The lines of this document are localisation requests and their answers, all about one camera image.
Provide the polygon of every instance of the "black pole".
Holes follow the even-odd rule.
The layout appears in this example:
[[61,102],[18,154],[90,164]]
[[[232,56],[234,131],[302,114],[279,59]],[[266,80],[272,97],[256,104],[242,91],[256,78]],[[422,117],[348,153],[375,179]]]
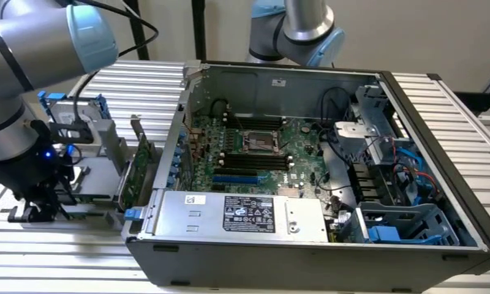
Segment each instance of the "black pole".
[[[123,0],[123,2],[127,5],[127,7],[130,7],[130,9],[135,12],[135,14],[140,16],[138,0]],[[144,41],[143,25],[136,20],[132,20],[131,18],[128,22],[130,22],[131,38],[134,39],[134,45],[136,45]],[[136,52],[138,52],[139,60],[150,60],[148,49],[146,45],[140,47],[136,50]]]
[[204,0],[191,0],[195,59],[206,60]]

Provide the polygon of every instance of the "power supply label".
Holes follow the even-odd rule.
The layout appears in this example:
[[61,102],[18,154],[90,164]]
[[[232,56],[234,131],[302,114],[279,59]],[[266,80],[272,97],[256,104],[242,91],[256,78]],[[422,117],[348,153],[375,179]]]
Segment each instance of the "power supply label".
[[272,198],[224,196],[222,212],[224,231],[275,233]]

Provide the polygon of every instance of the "robotic arm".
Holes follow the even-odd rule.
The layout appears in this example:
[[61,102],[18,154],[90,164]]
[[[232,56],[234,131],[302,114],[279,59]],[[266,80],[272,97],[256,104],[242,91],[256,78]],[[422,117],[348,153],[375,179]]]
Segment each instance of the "robotic arm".
[[63,211],[71,159],[55,153],[53,136],[21,94],[108,66],[116,59],[114,35],[91,6],[65,0],[0,0],[0,183],[21,206],[11,222],[51,221]]
[[344,32],[323,0],[255,0],[247,62],[330,67]]

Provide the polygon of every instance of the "motherboard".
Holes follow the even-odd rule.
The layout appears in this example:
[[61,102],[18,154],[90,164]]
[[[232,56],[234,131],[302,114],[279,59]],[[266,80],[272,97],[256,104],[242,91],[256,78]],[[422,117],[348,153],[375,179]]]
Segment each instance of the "motherboard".
[[326,167],[311,121],[196,116],[191,125],[192,191],[319,198]]

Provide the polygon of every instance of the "slotted metal table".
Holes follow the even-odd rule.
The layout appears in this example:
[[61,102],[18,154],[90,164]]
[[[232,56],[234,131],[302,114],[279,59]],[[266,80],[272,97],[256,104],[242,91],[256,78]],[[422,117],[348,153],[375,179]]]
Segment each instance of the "slotted metal table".
[[[394,76],[490,214],[488,131],[442,81],[407,73]],[[104,95],[118,134],[128,141],[135,138],[130,137],[127,121],[130,114],[138,113],[143,128],[159,146],[180,93],[180,78],[182,63],[118,61],[94,77],[83,96],[99,92]],[[104,217],[50,224],[10,224],[6,217],[13,206],[11,193],[0,186],[0,293],[215,292],[150,284],[124,248],[119,231]],[[264,293],[264,290],[220,289],[219,292]],[[424,293],[490,294],[490,272],[480,276],[455,276]]]

